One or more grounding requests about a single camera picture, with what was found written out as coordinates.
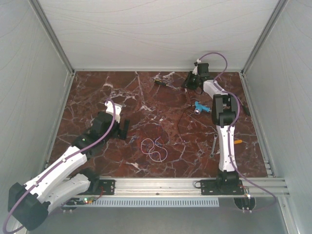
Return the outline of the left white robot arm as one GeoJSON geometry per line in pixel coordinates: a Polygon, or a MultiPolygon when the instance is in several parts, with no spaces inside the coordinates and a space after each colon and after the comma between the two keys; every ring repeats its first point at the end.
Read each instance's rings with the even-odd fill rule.
{"type": "Polygon", "coordinates": [[[78,136],[53,164],[41,174],[24,184],[16,182],[9,189],[8,216],[2,231],[7,234],[7,223],[14,217],[20,224],[11,233],[25,228],[32,231],[39,227],[48,215],[73,196],[86,192],[95,194],[100,189],[100,181],[93,172],[83,170],[68,181],[65,178],[76,168],[93,158],[111,138],[124,140],[129,121],[125,120],[120,129],[121,107],[107,108],[93,120],[92,126],[78,136]]]}

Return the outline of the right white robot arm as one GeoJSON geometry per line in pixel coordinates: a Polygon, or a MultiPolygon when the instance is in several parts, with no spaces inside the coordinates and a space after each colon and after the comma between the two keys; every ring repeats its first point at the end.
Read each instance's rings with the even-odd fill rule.
{"type": "Polygon", "coordinates": [[[202,179],[199,189],[202,195],[243,195],[242,181],[239,179],[234,155],[235,123],[239,117],[239,101],[235,95],[225,91],[210,77],[209,64],[195,62],[182,84],[183,88],[207,93],[212,99],[212,122],[217,128],[219,139],[219,169],[215,179],[202,179]]]}

